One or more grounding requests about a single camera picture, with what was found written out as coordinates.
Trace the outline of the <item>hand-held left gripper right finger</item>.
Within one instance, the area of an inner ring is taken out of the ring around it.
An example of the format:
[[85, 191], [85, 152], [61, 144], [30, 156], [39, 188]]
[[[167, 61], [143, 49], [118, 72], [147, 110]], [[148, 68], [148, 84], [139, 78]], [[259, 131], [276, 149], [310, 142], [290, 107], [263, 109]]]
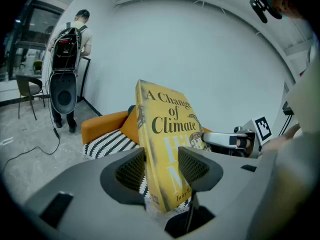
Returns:
[[224, 174], [213, 152], [193, 147], [178, 148], [178, 168], [193, 192], [210, 191]]

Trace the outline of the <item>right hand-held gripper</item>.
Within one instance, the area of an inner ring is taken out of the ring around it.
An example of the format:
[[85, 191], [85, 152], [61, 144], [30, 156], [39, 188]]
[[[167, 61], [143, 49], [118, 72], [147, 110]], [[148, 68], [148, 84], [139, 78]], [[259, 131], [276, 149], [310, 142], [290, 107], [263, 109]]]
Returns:
[[212, 151], [224, 155], [257, 159], [263, 145], [272, 138], [267, 119], [257, 117], [243, 126], [236, 126], [232, 133], [204, 132], [201, 139]]

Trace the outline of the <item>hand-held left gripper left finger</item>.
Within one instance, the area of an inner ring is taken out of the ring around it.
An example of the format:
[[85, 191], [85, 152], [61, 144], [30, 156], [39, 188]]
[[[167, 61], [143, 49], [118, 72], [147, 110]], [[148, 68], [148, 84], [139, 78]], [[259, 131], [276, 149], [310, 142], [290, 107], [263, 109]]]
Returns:
[[107, 157], [110, 163], [100, 174], [105, 193], [123, 205], [145, 206], [140, 186], [145, 176], [145, 150], [135, 148]]

